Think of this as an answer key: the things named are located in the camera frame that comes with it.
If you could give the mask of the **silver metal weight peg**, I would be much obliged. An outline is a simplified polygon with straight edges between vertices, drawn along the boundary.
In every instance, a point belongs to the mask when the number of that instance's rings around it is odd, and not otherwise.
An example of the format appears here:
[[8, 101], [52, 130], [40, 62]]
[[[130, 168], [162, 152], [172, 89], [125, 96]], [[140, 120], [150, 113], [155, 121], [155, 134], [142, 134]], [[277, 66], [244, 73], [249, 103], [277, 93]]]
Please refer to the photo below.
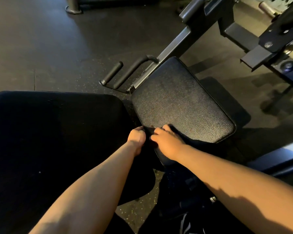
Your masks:
[[265, 1], [260, 2], [258, 8], [271, 19], [277, 18], [280, 15], [277, 10], [269, 6]]

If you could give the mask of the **blue steel frame beam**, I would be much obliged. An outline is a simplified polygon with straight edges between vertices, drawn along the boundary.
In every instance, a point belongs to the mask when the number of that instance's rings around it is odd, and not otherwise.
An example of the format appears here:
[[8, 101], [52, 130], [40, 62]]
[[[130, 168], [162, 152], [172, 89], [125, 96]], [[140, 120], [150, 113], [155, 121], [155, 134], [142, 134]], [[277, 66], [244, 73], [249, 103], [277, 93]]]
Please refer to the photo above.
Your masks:
[[293, 173], [293, 143], [248, 162], [247, 167], [273, 177], [282, 177]]

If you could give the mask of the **person's right forearm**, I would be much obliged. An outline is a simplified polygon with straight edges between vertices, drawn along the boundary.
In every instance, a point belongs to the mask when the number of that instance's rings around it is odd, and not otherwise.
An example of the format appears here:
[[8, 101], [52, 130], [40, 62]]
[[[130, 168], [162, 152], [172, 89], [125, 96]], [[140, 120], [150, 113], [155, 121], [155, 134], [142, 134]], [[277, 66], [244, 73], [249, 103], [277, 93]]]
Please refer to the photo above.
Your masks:
[[185, 144], [175, 159], [255, 234], [293, 234], [293, 186]]

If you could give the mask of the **short black foam grip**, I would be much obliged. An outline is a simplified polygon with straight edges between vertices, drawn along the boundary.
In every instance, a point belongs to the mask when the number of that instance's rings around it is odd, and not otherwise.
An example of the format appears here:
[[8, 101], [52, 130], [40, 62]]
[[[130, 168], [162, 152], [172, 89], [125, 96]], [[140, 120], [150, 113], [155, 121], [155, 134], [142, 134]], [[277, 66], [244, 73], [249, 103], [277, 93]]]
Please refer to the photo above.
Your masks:
[[107, 84], [116, 76], [116, 74], [122, 69], [123, 62], [117, 62], [112, 69], [108, 72], [108, 74], [104, 77], [104, 79], [100, 80], [99, 83], [102, 86], [107, 86]]

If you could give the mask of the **black textured seat pad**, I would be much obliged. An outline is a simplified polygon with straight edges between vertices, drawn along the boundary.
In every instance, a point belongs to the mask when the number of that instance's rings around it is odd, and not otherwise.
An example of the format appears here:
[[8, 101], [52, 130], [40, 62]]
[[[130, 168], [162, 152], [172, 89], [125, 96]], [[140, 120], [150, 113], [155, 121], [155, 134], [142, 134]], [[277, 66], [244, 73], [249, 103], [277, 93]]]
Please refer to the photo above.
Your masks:
[[189, 142], [218, 143], [236, 131], [232, 119], [176, 57], [161, 64], [131, 99], [142, 125], [168, 124]]

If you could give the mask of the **black cloth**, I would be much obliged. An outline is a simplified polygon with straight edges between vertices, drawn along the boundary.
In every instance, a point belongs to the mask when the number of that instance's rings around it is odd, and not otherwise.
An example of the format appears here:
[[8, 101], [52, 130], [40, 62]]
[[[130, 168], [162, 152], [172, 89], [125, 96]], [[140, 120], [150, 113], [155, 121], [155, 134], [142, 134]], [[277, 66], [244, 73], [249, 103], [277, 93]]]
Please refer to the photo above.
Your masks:
[[[191, 139], [190, 137], [186, 136], [185, 134], [183, 134], [179, 130], [177, 130], [172, 124], [169, 124], [169, 127], [172, 129], [172, 131], [175, 134], [178, 135], [178, 137], [180, 137], [185, 142], [185, 144], [190, 145], [200, 151], [215, 155], [216, 149], [217, 149], [216, 143], [209, 143], [209, 142], [205, 142], [205, 141], [201, 141], [201, 140]], [[146, 127], [146, 126], [144, 127], [144, 131], [146, 133], [146, 138], [147, 138], [146, 144], [149, 147], [152, 147], [152, 149], [156, 153], [156, 156], [158, 157], [160, 163], [162, 164], [162, 166], [165, 169], [172, 168], [173, 166], [176, 166], [177, 162], [166, 157], [160, 151], [157, 143], [151, 140], [151, 136], [153, 134], [155, 134], [154, 130], [155, 130], [155, 128], [153, 128], [153, 127]]]

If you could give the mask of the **grey steel support beam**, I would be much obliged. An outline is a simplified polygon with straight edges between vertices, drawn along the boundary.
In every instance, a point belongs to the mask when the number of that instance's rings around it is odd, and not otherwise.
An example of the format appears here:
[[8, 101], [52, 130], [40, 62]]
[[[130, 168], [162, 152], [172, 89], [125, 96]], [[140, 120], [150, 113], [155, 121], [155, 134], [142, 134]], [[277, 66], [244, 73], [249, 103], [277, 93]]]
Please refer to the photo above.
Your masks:
[[157, 57], [158, 63], [151, 63], [145, 71], [142, 73], [140, 78], [131, 84], [131, 86], [126, 90], [127, 93], [132, 93], [138, 88], [161, 64], [163, 64], [170, 57], [180, 57], [189, 46], [192, 38], [195, 37], [194, 31], [191, 30], [190, 22], [191, 19], [197, 17], [202, 12], [204, 12], [206, 0], [191, 0], [190, 3], [183, 9], [179, 9], [179, 17], [182, 23], [186, 27], [176, 36], [176, 38], [161, 52]]

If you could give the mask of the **person's left hand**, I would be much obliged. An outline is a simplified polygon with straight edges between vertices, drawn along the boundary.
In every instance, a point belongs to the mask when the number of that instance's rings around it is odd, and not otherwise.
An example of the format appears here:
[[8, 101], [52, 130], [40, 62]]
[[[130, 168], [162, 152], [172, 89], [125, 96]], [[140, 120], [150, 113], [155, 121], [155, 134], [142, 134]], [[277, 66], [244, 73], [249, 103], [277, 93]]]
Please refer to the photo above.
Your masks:
[[131, 143], [134, 147], [134, 156], [141, 153], [142, 147], [146, 141], [146, 133], [143, 126], [139, 126], [129, 133], [127, 143]]

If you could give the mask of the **person's right hand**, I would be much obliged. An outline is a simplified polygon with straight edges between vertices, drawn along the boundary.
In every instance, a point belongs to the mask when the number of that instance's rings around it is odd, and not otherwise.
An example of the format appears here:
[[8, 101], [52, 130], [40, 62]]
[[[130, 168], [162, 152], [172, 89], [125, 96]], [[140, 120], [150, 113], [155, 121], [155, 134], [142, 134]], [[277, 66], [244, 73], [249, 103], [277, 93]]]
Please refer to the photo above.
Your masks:
[[185, 154], [186, 148], [188, 147], [185, 142], [178, 137], [173, 131], [172, 140], [170, 146], [167, 149], [160, 149], [160, 151], [169, 159], [174, 160], [176, 162], [180, 162], [182, 160], [182, 156]]

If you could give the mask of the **person's left forearm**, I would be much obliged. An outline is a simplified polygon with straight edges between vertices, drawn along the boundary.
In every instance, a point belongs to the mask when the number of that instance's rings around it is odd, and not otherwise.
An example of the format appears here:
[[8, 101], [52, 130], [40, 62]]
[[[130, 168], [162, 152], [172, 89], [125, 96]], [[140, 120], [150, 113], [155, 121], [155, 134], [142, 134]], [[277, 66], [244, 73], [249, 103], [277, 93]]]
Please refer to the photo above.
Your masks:
[[29, 234], [103, 234], [143, 142], [127, 141], [67, 188]]

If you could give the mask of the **person's black shorts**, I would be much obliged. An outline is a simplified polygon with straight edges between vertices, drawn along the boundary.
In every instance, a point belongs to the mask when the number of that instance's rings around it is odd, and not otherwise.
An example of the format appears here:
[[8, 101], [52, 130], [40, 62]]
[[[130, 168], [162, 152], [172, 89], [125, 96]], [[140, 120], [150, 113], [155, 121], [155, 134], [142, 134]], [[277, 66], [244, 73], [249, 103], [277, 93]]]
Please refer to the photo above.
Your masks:
[[138, 234], [179, 234], [182, 217], [188, 212], [193, 216], [194, 234], [254, 234], [181, 165], [165, 170], [157, 204]]

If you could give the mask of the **black gym machine frame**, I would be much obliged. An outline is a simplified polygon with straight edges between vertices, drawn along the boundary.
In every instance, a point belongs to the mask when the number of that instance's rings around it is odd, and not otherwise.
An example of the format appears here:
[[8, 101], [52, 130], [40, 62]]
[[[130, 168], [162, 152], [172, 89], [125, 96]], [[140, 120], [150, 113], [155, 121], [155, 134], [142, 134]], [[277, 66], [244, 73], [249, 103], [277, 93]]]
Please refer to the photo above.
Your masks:
[[218, 22], [220, 34], [246, 51], [240, 59], [252, 71], [264, 65], [293, 86], [293, 2], [273, 17], [270, 26], [259, 36], [234, 21], [233, 6], [238, 0], [191, 0], [179, 17], [189, 27], [203, 21]]

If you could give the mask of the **large smooth black pad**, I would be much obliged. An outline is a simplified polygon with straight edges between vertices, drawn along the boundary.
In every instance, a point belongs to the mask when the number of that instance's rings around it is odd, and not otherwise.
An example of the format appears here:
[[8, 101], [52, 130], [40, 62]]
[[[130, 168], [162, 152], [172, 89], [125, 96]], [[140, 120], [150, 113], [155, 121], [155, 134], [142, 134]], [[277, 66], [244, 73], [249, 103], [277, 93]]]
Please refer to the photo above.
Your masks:
[[1, 91], [0, 234], [28, 234], [133, 128], [124, 103], [113, 95]]

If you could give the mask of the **black round machine foot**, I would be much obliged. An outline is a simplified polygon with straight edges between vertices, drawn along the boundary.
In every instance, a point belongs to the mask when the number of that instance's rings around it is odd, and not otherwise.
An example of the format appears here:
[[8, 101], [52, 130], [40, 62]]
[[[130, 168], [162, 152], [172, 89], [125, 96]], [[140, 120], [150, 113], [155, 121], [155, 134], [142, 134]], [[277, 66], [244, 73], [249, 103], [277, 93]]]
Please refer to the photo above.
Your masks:
[[65, 11], [67, 14], [70, 15], [80, 15], [83, 14], [83, 11], [81, 10], [79, 5], [76, 6], [66, 6]]

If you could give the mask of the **white drawstring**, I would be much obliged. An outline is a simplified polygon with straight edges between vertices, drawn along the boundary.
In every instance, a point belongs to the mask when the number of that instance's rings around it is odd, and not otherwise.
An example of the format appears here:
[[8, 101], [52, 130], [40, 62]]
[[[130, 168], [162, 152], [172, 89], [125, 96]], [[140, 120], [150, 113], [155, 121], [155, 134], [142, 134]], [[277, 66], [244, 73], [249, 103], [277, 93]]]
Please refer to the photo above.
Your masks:
[[179, 234], [194, 234], [193, 228], [195, 225], [193, 224], [193, 216], [191, 213], [185, 213], [180, 222]]

